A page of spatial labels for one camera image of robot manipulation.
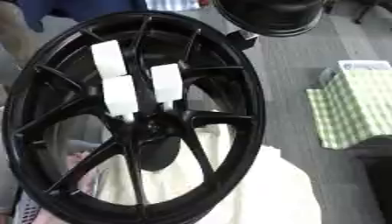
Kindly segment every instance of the gray carpet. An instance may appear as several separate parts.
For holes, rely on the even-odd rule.
[[[266,94],[265,143],[282,149],[285,159],[309,175],[323,224],[383,223],[361,163],[344,151],[320,148],[305,97],[305,89],[316,83],[319,72],[338,60],[392,62],[392,17],[382,9],[373,10],[358,26],[350,19],[355,7],[354,3],[340,3],[314,30],[295,38],[261,37],[256,47],[246,51]],[[235,29],[212,8],[184,14],[225,33]],[[72,23],[46,19],[41,42]],[[0,52],[0,66],[8,61]],[[3,70],[2,79],[11,81],[15,76],[14,70]]]

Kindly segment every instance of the white fabric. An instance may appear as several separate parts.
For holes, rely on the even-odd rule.
[[[226,125],[198,129],[208,158],[216,168],[228,153]],[[103,164],[98,198],[124,205],[135,204],[132,184],[123,158]],[[192,153],[181,144],[176,161],[159,172],[143,172],[150,203],[165,201],[197,186],[202,174]],[[280,150],[263,146],[248,175],[199,224],[321,224],[319,204],[306,173],[280,157]]]

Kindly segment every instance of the wheel spoke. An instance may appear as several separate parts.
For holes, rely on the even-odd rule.
[[[189,58],[191,57],[191,52],[194,48],[194,44],[196,41],[196,38],[199,36],[199,34],[201,33],[201,29],[196,30],[191,38],[189,39],[188,44],[186,45],[185,51],[184,51],[184,58],[183,61],[184,62],[188,62]]]
[[[129,175],[134,187],[137,206],[142,215],[145,216],[145,205],[147,204],[147,199],[144,192],[138,145],[135,139],[132,139],[128,147],[123,148],[123,154],[125,156]]]
[[[80,30],[80,33],[86,36],[89,36],[95,40],[98,40],[99,42],[103,42],[105,41],[105,39],[103,39],[102,37],[98,36],[97,34],[95,34],[94,32],[87,30],[87,29],[82,29]]]
[[[242,66],[211,66],[211,67],[195,67],[187,68],[184,73],[184,84],[186,87],[191,86],[194,82],[201,79],[210,79],[216,77],[228,76],[228,73],[232,71],[241,71]]]
[[[45,66],[45,65],[38,65],[38,66],[36,66],[36,70],[39,73],[45,74],[46,76],[50,75],[49,77],[47,77],[49,79],[55,79],[57,81],[60,81],[61,85],[59,85],[59,87],[61,87],[61,88],[65,87],[65,88],[72,90],[76,93],[79,93],[83,90],[83,87],[81,84],[77,83],[74,80],[67,78],[61,71],[59,71],[55,68]]]
[[[198,139],[196,131],[191,127],[186,128],[183,132],[182,139],[188,145],[192,154],[195,156],[196,160],[199,162],[200,168],[204,175],[204,180],[207,183],[214,181],[214,169],[208,160],[207,154],[205,153],[201,143]]]
[[[187,119],[191,121],[194,128],[208,124],[225,123],[239,128],[248,128],[252,125],[253,117],[248,115],[235,115],[214,111],[188,111]]]
[[[121,153],[121,146],[111,137],[98,148],[94,149],[88,156],[81,160],[76,166],[69,170],[60,180],[54,183],[47,193],[54,193],[58,190],[66,189],[70,185],[75,185],[89,171],[97,165]]]
[[[28,122],[21,128],[17,129],[15,134],[36,134],[40,131],[45,130],[47,127],[54,125],[55,123],[61,122],[67,118],[86,114],[90,108],[97,105],[101,100],[100,97],[83,97],[76,98],[69,102],[65,102],[56,108],[49,110],[33,121]]]
[[[135,39],[132,41],[132,43],[130,45],[131,51],[136,51],[139,48],[140,43],[142,42],[142,39],[146,33],[147,25],[150,21],[151,21],[151,17],[146,17],[144,19],[142,26],[140,27]]]

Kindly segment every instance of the white object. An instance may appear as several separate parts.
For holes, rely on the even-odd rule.
[[[343,73],[352,70],[392,70],[391,65],[386,60],[340,60],[338,64]]]
[[[183,96],[183,81],[179,65],[153,66],[151,77],[157,102],[163,103],[166,109],[172,109],[173,102],[182,99]]]
[[[134,113],[139,110],[137,95],[117,40],[92,45],[91,52],[102,78],[103,98],[110,115],[133,122]]]
[[[196,129],[213,168],[224,160],[231,146],[224,124]],[[123,157],[102,164],[100,200],[135,205],[132,183]],[[203,181],[199,164],[181,142],[178,157],[162,171],[142,171],[150,203],[178,197]],[[321,224],[323,221],[308,175],[281,157],[280,150],[262,146],[247,176],[198,224]]]

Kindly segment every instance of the black rim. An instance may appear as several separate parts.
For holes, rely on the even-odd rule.
[[[223,7],[220,0],[213,0],[213,4],[215,5],[215,8],[220,12],[220,14],[223,17],[225,17],[228,21],[232,22],[234,25],[237,25],[238,27],[241,27],[242,29],[248,32],[253,32],[264,36],[276,37],[276,38],[292,37],[308,32],[319,23],[319,20],[323,15],[322,8],[320,7],[317,16],[314,17],[312,21],[309,21],[308,23],[304,23],[299,27],[293,28],[291,25],[289,25],[283,28],[282,27],[283,25],[280,24],[276,28],[271,26],[268,29],[263,30],[258,27],[254,27],[251,24],[246,23],[245,21],[238,18],[233,13],[228,12],[225,9],[225,7]]]
[[[89,52],[92,44],[110,39],[119,40],[136,88],[143,89],[138,97],[145,103],[132,125],[107,115]],[[184,88],[199,87],[221,112],[192,110],[186,101],[176,102],[172,112],[164,112],[159,105],[151,107],[148,68],[162,63],[179,63]],[[48,150],[44,132],[84,114],[97,116],[113,136],[53,181],[37,156],[37,151]],[[263,91],[242,52],[206,24],[161,12],[100,17],[46,44],[12,87],[3,120],[10,166],[22,187],[42,207],[71,223],[192,223],[245,175],[259,151],[265,126]],[[138,158],[140,145],[156,140],[157,135],[140,134],[151,122],[163,130],[158,138],[175,136],[188,144],[205,180],[183,196],[158,204],[149,204],[145,198]],[[231,125],[235,138],[226,160],[214,171],[194,129],[216,123]],[[116,154],[128,162],[136,206],[110,204],[74,188],[81,176]]]

